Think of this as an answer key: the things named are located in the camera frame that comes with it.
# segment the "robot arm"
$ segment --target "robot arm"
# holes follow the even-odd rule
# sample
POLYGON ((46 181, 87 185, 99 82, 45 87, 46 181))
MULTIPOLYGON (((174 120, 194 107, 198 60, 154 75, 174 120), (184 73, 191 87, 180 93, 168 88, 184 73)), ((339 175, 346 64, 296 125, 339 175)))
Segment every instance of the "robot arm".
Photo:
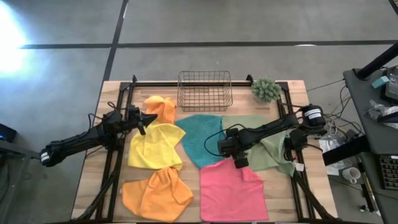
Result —
POLYGON ((289 149, 297 149, 297 142, 302 139, 307 142, 309 134, 325 134, 326 125, 323 111, 319 106, 308 105, 301 107, 297 112, 303 113, 303 122, 300 124, 295 114, 288 114, 284 118, 272 121, 258 128, 232 128, 226 131, 226 139, 218 141, 218 152, 221 156, 232 156, 236 168, 249 165, 245 151, 260 142, 261 139, 279 132, 295 128, 290 134, 289 149))
POLYGON ((119 136, 138 128, 145 134, 144 126, 155 120, 157 114, 145 114, 138 107, 130 105, 127 108, 127 118, 123 119, 118 110, 104 114, 100 124, 88 131, 63 140, 52 141, 41 150, 40 157, 43 166, 52 167, 64 160, 67 156, 91 149, 96 146, 113 147, 119 144, 119 136))

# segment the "wooden table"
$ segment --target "wooden table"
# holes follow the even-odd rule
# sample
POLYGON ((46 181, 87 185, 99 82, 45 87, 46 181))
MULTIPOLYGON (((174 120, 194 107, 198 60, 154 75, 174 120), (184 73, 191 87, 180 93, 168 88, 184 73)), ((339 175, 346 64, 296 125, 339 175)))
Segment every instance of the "wooden table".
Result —
MULTIPOLYGON (((290 96, 293 105, 307 105, 308 96, 302 80, 283 81, 288 82, 290 96)), ((99 105, 96 112, 97 116, 102 116, 112 110, 107 102, 112 101, 116 104, 118 98, 120 82, 104 82, 99 105)), ((145 111, 146 107, 143 101, 152 95, 162 97, 171 97, 177 99, 177 87, 135 87, 132 97, 132 104, 140 107, 145 111)), ((249 87, 233 87, 233 105, 225 112, 211 112, 209 114, 216 115, 250 115, 262 114, 268 120, 279 119, 277 103, 272 102, 268 105, 257 103, 251 93, 249 87)), ((176 108, 176 120, 191 116, 192 112, 183 112, 181 108, 176 108)), ((124 159, 122 162, 121 175, 118 187, 121 188, 125 182, 132 182, 149 178, 154 170, 140 169, 129 167, 127 165, 127 155, 129 152, 130 141, 136 130, 132 131, 126 138, 124 147, 124 159)), ((176 222, 202 222, 200 219, 200 184, 199 184, 199 168, 197 168, 189 157, 186 155, 181 144, 175 148, 178 155, 183 161, 183 168, 178 173, 179 177, 192 190, 193 202, 179 216, 176 222)), ((327 209, 327 211, 337 217, 335 203, 331 194, 329 180, 326 174, 325 165, 323 163, 322 154, 314 148, 307 148, 303 151, 305 165, 308 175, 310 188, 319 202, 327 209)), ((73 208, 72 218, 81 215, 85 208, 92 202, 96 194, 100 190, 101 179, 103 175, 103 167, 106 158, 106 150, 101 149, 86 158, 83 172, 81 174, 78 193, 76 195, 75 205, 73 208)), ((262 170, 256 172, 264 181, 264 195, 270 222, 294 222, 297 221, 295 205, 293 200, 292 187, 289 176, 278 172, 276 169, 262 170)), ((305 205, 305 197, 300 192, 304 217, 308 217, 305 205)), ((108 210, 107 201, 109 195, 105 198, 104 211, 108 210)), ((121 200, 121 193, 116 198, 114 208, 114 222, 151 222, 130 212, 124 207, 121 200)))

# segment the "wire basket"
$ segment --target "wire basket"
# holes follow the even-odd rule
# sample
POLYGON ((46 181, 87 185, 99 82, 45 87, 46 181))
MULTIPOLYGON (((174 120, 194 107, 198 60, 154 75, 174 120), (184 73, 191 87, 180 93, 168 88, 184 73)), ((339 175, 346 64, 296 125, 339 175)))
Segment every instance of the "wire basket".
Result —
POLYGON ((226 111, 233 104, 229 71, 182 71, 177 105, 182 111, 226 111))

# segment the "pink cloth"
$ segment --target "pink cloth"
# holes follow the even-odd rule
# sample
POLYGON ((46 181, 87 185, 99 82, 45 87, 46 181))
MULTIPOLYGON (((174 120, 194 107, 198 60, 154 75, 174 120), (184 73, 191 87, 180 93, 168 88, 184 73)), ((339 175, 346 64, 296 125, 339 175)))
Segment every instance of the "pink cloth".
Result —
POLYGON ((200 218, 206 222, 268 220, 262 180, 232 159, 200 169, 200 218))

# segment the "orange cloth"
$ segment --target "orange cloth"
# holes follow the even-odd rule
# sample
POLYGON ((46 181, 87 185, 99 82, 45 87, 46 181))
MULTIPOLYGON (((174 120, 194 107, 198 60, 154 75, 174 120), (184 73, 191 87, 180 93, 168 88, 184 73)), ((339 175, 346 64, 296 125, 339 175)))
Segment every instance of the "orange cloth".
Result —
POLYGON ((157 114, 159 123, 174 124, 175 101, 171 98, 163 99, 161 96, 151 96, 144 101, 148 114, 157 114))
POLYGON ((177 170, 166 167, 155 171, 150 179, 124 183, 122 198, 134 214, 171 223, 193 200, 193 194, 179 179, 177 170))

